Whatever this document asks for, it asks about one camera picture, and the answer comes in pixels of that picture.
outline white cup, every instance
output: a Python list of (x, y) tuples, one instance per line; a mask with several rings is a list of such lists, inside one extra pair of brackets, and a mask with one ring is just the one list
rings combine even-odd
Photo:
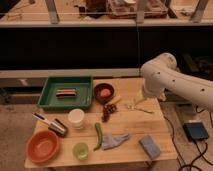
[(68, 114), (68, 120), (75, 129), (82, 129), (84, 122), (84, 111), (81, 109), (73, 109)]

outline gray floor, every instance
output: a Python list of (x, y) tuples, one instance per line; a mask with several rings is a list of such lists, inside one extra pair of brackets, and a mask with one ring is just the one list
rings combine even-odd
[[(165, 115), (172, 120), (175, 125), (176, 143), (184, 160), (190, 162), (198, 153), (192, 143), (188, 143), (182, 128), (180, 126), (177, 112), (174, 109), (173, 103), (162, 103), (162, 110)], [(0, 105), (0, 171), (44, 171), (46, 169), (25, 169), (25, 145), (30, 138), (33, 129), (35, 127), (36, 120), (32, 117), (32, 113), (38, 111), (37, 107), (33, 104), (13, 104), (13, 105)], [(212, 136), (212, 128), (209, 123), (209, 116), (207, 114), (199, 115), (200, 118), (205, 121), (210, 136)], [(209, 149), (206, 155), (211, 161), (213, 160), (213, 141), (208, 140)], [(213, 168), (207, 165), (202, 160), (196, 162), (197, 166), (200, 166), (203, 170), (212, 171)], [(154, 171), (160, 170), (178, 170), (179, 165), (176, 160), (161, 161), (154, 165)], [(60, 171), (72, 170), (72, 171), (143, 171), (142, 163), (133, 164), (113, 164), (110, 166), (98, 165), (98, 166), (83, 166), (73, 168), (57, 168)]]

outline green pepper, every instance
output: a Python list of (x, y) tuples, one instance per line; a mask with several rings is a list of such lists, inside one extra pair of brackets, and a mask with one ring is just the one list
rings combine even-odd
[(94, 151), (101, 148), (101, 144), (102, 144), (102, 141), (103, 141), (101, 124), (99, 122), (95, 123), (95, 129), (96, 129), (96, 132), (97, 132), (97, 135), (98, 135), (98, 142), (97, 142), (96, 147), (93, 149)]

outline wooden table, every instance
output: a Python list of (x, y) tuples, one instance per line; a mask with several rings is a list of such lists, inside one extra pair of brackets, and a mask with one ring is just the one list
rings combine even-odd
[[(68, 112), (45, 114), (49, 120), (53, 120), (54, 118), (61, 120), (68, 126), (69, 133), (66, 138), (60, 139), (60, 152), (55, 158), (42, 165), (33, 164), (26, 159), (26, 168), (150, 161), (149, 157), (138, 143), (138, 140), (147, 134), (152, 136), (153, 140), (162, 151), (161, 155), (156, 158), (156, 160), (170, 160), (177, 158), (168, 127), (157, 99), (149, 99), (138, 104), (138, 107), (154, 111), (154, 114), (129, 110), (125, 107), (125, 104), (128, 103), (140, 90), (143, 82), (142, 78), (94, 80), (94, 86), (102, 82), (112, 84), (116, 94), (122, 96), (122, 100), (117, 103), (118, 112), (112, 114), (107, 123), (102, 123), (102, 106), (94, 100), (91, 108), (88, 111), (85, 111), (85, 129), (83, 130), (75, 130), (72, 128), (67, 120)], [(101, 149), (93, 151), (93, 148), (97, 143), (97, 133), (94, 128), (95, 122), (101, 123), (103, 134), (112, 133), (113, 135), (120, 135), (128, 132), (130, 133), (131, 138), (117, 148), (106, 151)], [(34, 133), (46, 129), (47, 126), (38, 121)], [(85, 161), (78, 161), (72, 155), (72, 148), (78, 142), (85, 142), (89, 146), (89, 156)]]

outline red bowl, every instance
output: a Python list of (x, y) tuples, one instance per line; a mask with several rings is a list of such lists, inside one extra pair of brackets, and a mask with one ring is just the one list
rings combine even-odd
[(27, 143), (26, 155), (33, 163), (43, 163), (59, 150), (58, 136), (49, 130), (33, 135)]
[[(110, 91), (110, 95), (107, 97), (101, 97), (100, 94), (103, 89), (108, 89)], [(94, 97), (101, 104), (105, 104), (105, 103), (109, 102), (114, 97), (113, 86), (108, 83), (100, 83), (100, 84), (96, 85), (94, 88)]]

